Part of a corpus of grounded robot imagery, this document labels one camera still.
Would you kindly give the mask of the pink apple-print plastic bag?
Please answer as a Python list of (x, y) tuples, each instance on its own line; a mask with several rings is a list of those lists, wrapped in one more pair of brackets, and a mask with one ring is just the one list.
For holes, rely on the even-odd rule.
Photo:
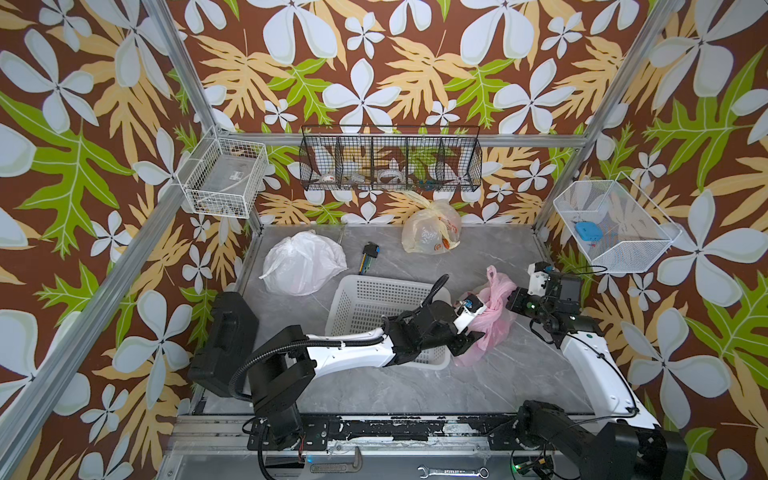
[(516, 315), (506, 308), (507, 300), (517, 285), (495, 266), (486, 269), (487, 282), (476, 292), (486, 310), (469, 325), (470, 332), (481, 332), (483, 337), (475, 342), (464, 354), (456, 356), (454, 363), (469, 367), (479, 362), (487, 353), (507, 339)]

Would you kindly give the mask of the white perforated plastic basket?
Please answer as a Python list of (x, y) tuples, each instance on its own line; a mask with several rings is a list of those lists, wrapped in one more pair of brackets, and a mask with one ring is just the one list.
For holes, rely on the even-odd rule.
[[(325, 328), (327, 337), (367, 338), (386, 317), (417, 308), (430, 293), (428, 283), (348, 275), (336, 290)], [(335, 351), (317, 362), (318, 377), (363, 367), (383, 368), (394, 358), (392, 343)]]

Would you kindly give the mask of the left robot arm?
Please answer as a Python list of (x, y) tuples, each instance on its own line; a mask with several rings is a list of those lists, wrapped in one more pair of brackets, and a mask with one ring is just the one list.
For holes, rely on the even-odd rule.
[(418, 307), (385, 316), (379, 327), (365, 333), (315, 336), (291, 325), (234, 371), (228, 393), (252, 405), (265, 439), (287, 449), (304, 436), (296, 402), (312, 380), (357, 368), (412, 363), (424, 350), (440, 347), (461, 356), (484, 336), (470, 325), (486, 310), (474, 294), (455, 305), (429, 294)]

